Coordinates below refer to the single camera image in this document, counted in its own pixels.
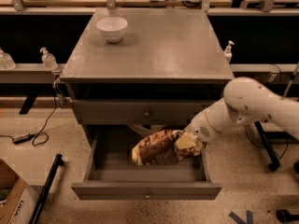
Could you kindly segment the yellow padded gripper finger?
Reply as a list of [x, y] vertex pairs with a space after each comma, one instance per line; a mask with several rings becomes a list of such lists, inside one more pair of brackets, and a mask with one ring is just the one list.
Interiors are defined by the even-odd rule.
[[192, 147], [198, 148], [197, 137], [192, 133], [184, 133], [177, 139], [175, 146], [179, 150]]

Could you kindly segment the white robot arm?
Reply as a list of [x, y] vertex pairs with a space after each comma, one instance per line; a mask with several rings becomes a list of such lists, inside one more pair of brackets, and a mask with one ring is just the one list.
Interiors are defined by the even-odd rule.
[[299, 103], [284, 98], [249, 77], [227, 83], [223, 97], [198, 113], [180, 133], [178, 149], [209, 143], [229, 127], [266, 119], [299, 139]]

